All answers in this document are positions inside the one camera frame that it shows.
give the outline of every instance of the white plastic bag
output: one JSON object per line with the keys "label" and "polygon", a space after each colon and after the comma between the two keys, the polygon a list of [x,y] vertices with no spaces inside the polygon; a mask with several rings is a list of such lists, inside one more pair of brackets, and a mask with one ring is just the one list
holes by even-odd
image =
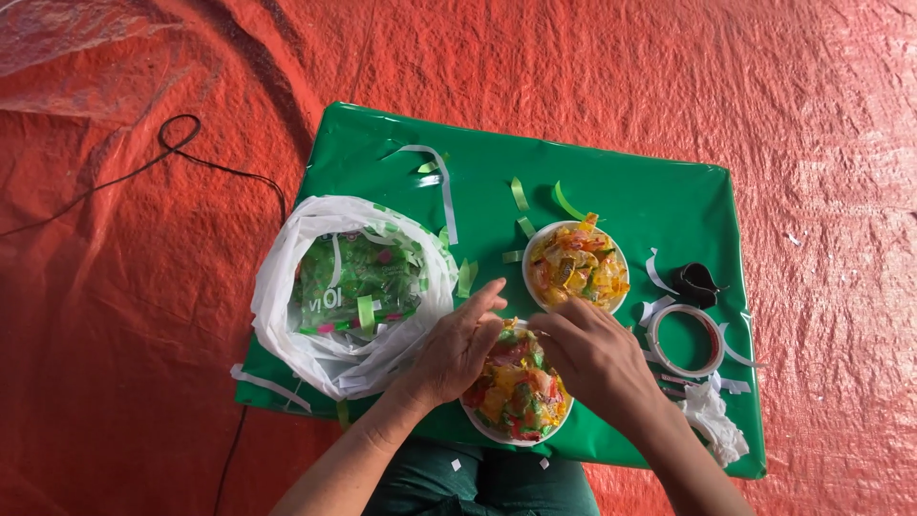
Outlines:
{"label": "white plastic bag", "polygon": [[[376,338],[359,345],[343,332],[305,335],[288,313],[296,266],[315,239],[326,233],[373,228],[379,235],[399,233],[420,244],[426,289],[420,305]],[[417,222],[351,196],[309,197],[283,224],[255,279],[252,326],[264,349],[283,360],[303,381],[327,396],[364,398],[382,392],[400,373],[399,366],[423,344],[433,325],[452,311],[452,290],[459,271],[439,239]]]}

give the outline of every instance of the black clip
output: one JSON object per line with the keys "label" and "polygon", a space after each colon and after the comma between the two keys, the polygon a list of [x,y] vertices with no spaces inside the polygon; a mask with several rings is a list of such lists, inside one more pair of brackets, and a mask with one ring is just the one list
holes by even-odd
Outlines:
{"label": "black clip", "polygon": [[697,262],[691,262],[673,270],[672,286],[679,294],[696,301],[701,310],[716,306],[716,294],[728,288],[727,286],[718,287],[713,282],[710,269]]}

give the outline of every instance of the hand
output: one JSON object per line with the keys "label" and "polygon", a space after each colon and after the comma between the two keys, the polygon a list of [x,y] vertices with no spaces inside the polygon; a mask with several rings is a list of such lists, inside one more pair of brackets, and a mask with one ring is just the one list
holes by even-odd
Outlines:
{"label": "hand", "polygon": [[547,334],[538,342],[567,391],[631,441],[674,407],[636,337],[592,303],[572,298],[533,315],[528,327]]}
{"label": "hand", "polygon": [[503,320],[491,310],[506,308],[506,299],[497,296],[504,285],[503,278],[491,281],[440,319],[394,387],[426,410],[461,396],[478,379],[503,330]]}

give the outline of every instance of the white tissue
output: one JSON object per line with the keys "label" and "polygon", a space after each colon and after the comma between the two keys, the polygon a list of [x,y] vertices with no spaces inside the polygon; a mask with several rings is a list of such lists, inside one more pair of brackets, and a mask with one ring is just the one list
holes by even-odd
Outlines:
{"label": "white tissue", "polygon": [[742,431],[726,417],[726,403],[711,382],[704,382],[700,387],[685,386],[685,396],[686,399],[677,405],[688,424],[710,442],[707,449],[713,453],[720,467],[726,467],[748,453],[748,443]]}

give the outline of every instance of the red tarp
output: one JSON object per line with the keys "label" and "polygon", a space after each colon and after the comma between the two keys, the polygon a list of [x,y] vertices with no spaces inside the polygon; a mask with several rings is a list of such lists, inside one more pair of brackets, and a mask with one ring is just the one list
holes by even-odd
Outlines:
{"label": "red tarp", "polygon": [[[188,152],[290,202],[335,100],[729,167],[770,363],[769,476],[736,483],[760,514],[917,511],[913,5],[5,4],[0,232],[138,168],[182,112]],[[213,511],[277,225],[266,185],[172,156],[0,239],[0,513]],[[267,511],[338,434],[251,410],[220,514]],[[650,473],[587,471],[603,513],[668,512]]]}

